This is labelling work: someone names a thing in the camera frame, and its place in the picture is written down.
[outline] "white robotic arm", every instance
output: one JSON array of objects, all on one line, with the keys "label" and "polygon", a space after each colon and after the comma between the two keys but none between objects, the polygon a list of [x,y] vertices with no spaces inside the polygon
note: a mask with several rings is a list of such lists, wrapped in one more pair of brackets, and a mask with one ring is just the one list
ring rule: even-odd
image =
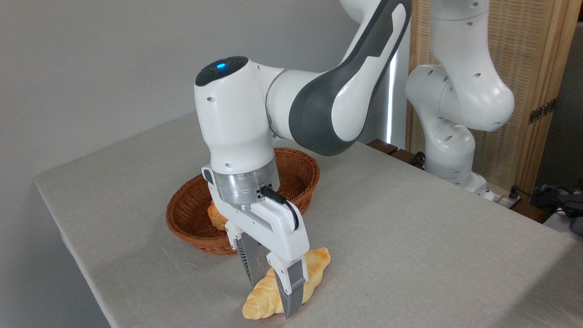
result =
[{"label": "white robotic arm", "polygon": [[425,133],[425,170],[491,199],[472,172],[475,142],[466,128],[494,131],[511,117],[514,96],[488,50],[489,0],[432,0],[431,52],[440,65],[409,75],[407,98]]},{"label": "white robotic arm", "polygon": [[411,15],[410,0],[340,0],[361,23],[342,62],[324,73],[267,67],[246,57],[211,63],[196,77],[195,103],[210,166],[202,168],[252,285],[258,243],[267,247],[286,317],[308,280],[308,237],[297,208],[278,195],[277,136],[322,155],[343,152],[362,131],[384,68]]}]

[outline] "wicker basket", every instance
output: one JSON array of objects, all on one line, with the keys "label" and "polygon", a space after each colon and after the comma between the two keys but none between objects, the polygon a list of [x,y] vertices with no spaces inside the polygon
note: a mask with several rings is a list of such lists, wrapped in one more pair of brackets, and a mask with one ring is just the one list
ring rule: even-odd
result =
[{"label": "wicker basket", "polygon": [[[280,187],[278,193],[293,202],[302,214],[310,206],[320,168],[310,155],[292,148],[275,148]],[[187,243],[212,254],[236,254],[227,233],[215,228],[209,218],[210,192],[206,180],[197,175],[170,199],[166,210],[168,228]]]}]

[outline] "cable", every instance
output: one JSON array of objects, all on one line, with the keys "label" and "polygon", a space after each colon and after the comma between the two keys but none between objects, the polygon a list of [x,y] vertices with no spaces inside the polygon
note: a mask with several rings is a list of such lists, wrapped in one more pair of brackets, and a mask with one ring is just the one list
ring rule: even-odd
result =
[{"label": "cable", "polygon": [[295,226],[295,228],[293,228],[293,230],[296,231],[297,228],[300,227],[300,219],[298,219],[296,211],[293,209],[292,205],[287,200],[286,200],[286,205],[287,205],[287,207],[290,208],[290,211],[293,214],[293,221],[296,224],[296,226]]},{"label": "cable", "polygon": [[293,209],[292,205],[286,199],[286,197],[284,195],[278,194],[277,191],[274,191],[273,189],[271,189],[268,186],[261,187],[260,191],[265,197],[273,199],[274,201],[278,202],[279,204],[286,204],[287,205],[287,207],[290,209],[291,213],[293,214],[293,221],[295,223],[295,227],[293,230],[296,231],[297,228],[300,227],[300,219],[297,217],[296,211]]},{"label": "cable", "polygon": [[[563,208],[563,209],[565,209],[565,210],[569,210],[569,211],[573,211],[573,212],[581,212],[581,210],[580,210],[580,209],[578,209],[578,208],[573,208],[573,207],[563,206],[563,205],[561,205],[561,204],[553,203],[553,202],[551,202],[551,201],[546,201],[546,200],[544,200],[544,199],[542,199],[542,198],[539,198],[539,197],[537,197],[537,196],[533,196],[533,195],[531,195],[531,194],[529,194],[529,193],[525,192],[524,190],[522,190],[522,189],[518,188],[518,186],[516,186],[516,185],[512,186],[512,188],[514,188],[514,189],[516,189],[516,190],[520,191],[520,193],[522,193],[522,194],[525,194],[526,196],[530,197],[531,199],[534,199],[534,200],[536,200],[536,201],[539,201],[539,202],[541,202],[541,203],[549,204],[549,205],[551,205],[551,206],[554,206],[554,207],[557,207],[557,208],[558,208],[558,207],[560,207],[560,208]],[[566,201],[565,203],[569,203],[569,202],[583,204],[583,202],[580,202],[580,201],[574,201],[574,200],[568,200],[568,201]]]}]

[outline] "gray tablecloth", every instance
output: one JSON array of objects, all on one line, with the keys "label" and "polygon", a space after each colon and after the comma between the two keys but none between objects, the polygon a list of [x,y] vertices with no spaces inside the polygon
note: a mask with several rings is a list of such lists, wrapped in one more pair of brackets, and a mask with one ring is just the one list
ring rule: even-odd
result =
[{"label": "gray tablecloth", "polygon": [[195,114],[36,184],[112,327],[583,327],[582,244],[365,145],[309,153],[321,178],[304,221],[332,262],[290,320],[244,319],[238,256],[166,227],[210,161]]}]

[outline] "croissant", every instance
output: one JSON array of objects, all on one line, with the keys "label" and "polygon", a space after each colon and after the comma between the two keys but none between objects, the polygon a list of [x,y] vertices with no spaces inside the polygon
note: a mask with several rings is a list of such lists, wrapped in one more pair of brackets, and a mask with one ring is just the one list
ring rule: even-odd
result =
[{"label": "croissant", "polygon": [[214,201],[210,202],[210,206],[206,212],[209,214],[210,221],[215,228],[222,231],[226,230],[224,224],[227,223],[228,220],[219,213],[219,210],[217,210]]},{"label": "croissant", "polygon": [[[330,264],[330,253],[328,248],[310,250],[305,254],[305,263],[308,267],[308,282],[304,284],[304,298],[302,304],[306,303],[314,288],[322,281],[322,273]],[[267,271],[265,278],[259,280],[253,291],[247,297],[243,305],[243,316],[247,319],[263,319],[272,316],[274,313],[283,313],[282,300],[279,298],[278,285],[275,282],[273,268]]]}]

